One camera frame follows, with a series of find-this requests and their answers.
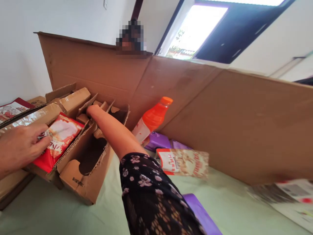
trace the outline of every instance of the plastic bottle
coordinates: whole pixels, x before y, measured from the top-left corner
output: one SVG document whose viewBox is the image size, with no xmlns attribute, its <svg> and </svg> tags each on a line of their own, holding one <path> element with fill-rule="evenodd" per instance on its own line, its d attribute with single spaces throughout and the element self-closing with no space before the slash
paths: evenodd
<svg viewBox="0 0 313 235">
<path fill-rule="evenodd" d="M 171 98 L 164 96 L 156 106 L 144 113 L 132 131 L 140 144 L 163 123 L 166 111 L 172 103 Z"/>
</svg>

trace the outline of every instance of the hand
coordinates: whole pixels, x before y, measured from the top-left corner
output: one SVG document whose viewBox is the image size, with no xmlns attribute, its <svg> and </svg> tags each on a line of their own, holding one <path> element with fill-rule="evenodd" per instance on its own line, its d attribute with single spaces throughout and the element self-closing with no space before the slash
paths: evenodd
<svg viewBox="0 0 313 235">
<path fill-rule="evenodd" d="M 42 154 L 52 137 L 44 137 L 39 142 L 37 137 L 47 129 L 45 124 L 18 126 L 0 137 L 0 180 Z"/>
<path fill-rule="evenodd" d="M 86 114 L 88 117 L 92 117 L 92 114 L 96 111 L 96 110 L 99 110 L 100 109 L 100 106 L 97 105 L 97 104 L 94 104 L 94 105 L 91 105 L 87 108 L 86 110 Z"/>
</svg>

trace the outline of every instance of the finger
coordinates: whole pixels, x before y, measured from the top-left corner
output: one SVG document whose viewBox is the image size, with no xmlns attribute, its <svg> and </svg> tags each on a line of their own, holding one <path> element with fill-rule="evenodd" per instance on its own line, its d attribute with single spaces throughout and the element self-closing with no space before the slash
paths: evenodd
<svg viewBox="0 0 313 235">
<path fill-rule="evenodd" d="M 41 139 L 38 143 L 34 144 L 31 148 L 32 158 L 36 159 L 39 157 L 43 151 L 50 145 L 52 140 L 51 136 L 46 136 Z"/>
<path fill-rule="evenodd" d="M 46 124 L 34 124 L 29 127 L 34 137 L 37 137 L 48 129 L 48 126 Z"/>
</svg>

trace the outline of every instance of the black floral clothing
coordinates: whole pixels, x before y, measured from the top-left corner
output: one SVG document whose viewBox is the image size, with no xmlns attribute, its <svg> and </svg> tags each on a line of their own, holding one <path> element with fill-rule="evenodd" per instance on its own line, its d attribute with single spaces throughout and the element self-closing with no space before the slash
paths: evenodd
<svg viewBox="0 0 313 235">
<path fill-rule="evenodd" d="M 193 211 L 153 158 L 129 153 L 120 163 L 131 234 L 205 234 Z"/>
</svg>

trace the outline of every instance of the green surface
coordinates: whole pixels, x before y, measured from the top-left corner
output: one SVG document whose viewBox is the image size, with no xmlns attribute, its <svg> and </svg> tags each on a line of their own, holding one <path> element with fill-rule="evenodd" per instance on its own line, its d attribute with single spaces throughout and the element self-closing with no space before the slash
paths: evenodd
<svg viewBox="0 0 313 235">
<path fill-rule="evenodd" d="M 114 157 L 96 205 L 36 177 L 1 213 L 0 234 L 129 234 Z M 245 192 L 245 185 L 216 170 L 208 182 L 171 177 L 182 194 L 193 193 L 224 235 L 311 234 Z"/>
</svg>

